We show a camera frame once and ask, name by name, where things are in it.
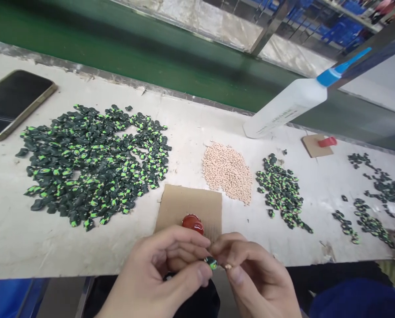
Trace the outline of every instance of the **red cap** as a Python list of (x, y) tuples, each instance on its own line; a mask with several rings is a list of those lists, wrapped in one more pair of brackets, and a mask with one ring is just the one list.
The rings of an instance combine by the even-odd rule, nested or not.
[(329, 147), (329, 146), (335, 146), (337, 144), (337, 140), (334, 137), (328, 137), (325, 138), (324, 140), (318, 141), (318, 144), (320, 147)]

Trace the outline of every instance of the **blue cloth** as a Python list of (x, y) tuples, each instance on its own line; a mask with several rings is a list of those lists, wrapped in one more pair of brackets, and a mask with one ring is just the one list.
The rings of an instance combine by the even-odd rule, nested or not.
[(373, 280), (347, 280), (317, 295), (311, 318), (395, 318), (395, 289)]

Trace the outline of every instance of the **bottle nozzle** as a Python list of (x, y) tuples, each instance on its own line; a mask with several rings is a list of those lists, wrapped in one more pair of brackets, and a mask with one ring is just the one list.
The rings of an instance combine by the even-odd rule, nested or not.
[(343, 74), (349, 68), (349, 66), (351, 66), (354, 62), (359, 60), (361, 57), (363, 57), (366, 53), (368, 53), (371, 50), (372, 49), (370, 47), (366, 48), (365, 50), (363, 50), (359, 54), (355, 55), (353, 58), (351, 58), (347, 62), (340, 64), (339, 66), (336, 66), (334, 69), (336, 70), (337, 73)]

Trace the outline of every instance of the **beige bead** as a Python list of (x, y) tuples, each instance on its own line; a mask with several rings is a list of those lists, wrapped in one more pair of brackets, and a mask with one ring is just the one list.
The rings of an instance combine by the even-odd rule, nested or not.
[(231, 146), (213, 143), (203, 156), (203, 174), (211, 190), (221, 188), (234, 200), (249, 205), (252, 197), (252, 175), (241, 153)]

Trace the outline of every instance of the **small cardboard square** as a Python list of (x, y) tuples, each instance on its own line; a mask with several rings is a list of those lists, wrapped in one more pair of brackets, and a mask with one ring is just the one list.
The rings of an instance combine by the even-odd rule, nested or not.
[(331, 147), (320, 147), (318, 141), (324, 140), (324, 135), (310, 135), (302, 138), (302, 142), (305, 145), (306, 150), (308, 151), (311, 158), (322, 157), (325, 155), (332, 155), (333, 150)]
[(204, 236), (215, 242), (222, 233), (222, 194), (215, 191), (165, 185), (154, 232), (177, 224), (187, 214), (202, 221)]

